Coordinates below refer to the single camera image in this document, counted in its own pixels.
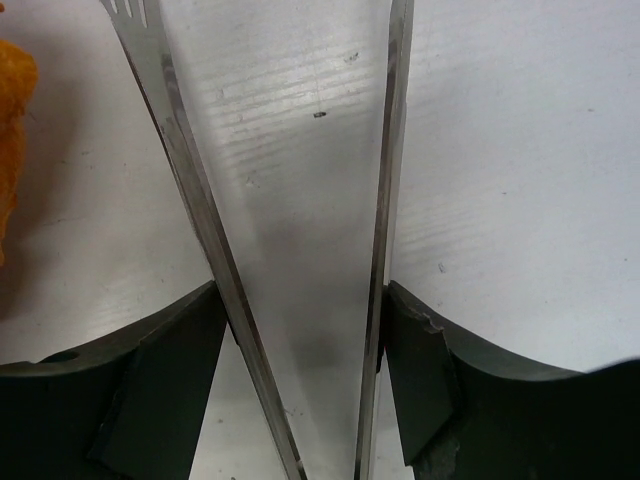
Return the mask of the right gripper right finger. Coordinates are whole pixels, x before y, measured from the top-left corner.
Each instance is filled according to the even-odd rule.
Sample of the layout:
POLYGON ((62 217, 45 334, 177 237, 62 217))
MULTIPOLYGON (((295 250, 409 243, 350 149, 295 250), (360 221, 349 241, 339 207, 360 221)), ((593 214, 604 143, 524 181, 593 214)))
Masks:
POLYGON ((635 479, 639 363, 544 364, 449 321, 398 283, 384 348, 404 461, 418 479, 635 479))

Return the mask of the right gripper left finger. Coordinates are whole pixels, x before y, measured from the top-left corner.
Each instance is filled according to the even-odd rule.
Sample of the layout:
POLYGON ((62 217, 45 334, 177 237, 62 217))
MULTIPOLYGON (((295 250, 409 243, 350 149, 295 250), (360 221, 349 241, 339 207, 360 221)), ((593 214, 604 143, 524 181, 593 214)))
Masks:
POLYGON ((2 477, 188 478, 226 326, 210 282, 101 338, 3 365, 2 477))

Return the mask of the orange loaf bread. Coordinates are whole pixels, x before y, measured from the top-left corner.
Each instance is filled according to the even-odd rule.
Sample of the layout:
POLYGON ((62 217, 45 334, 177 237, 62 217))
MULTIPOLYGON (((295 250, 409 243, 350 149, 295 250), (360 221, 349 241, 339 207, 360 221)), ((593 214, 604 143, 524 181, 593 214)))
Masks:
POLYGON ((34 57, 1 40, 1 242, 17 204, 26 159, 24 116, 39 79, 34 57))

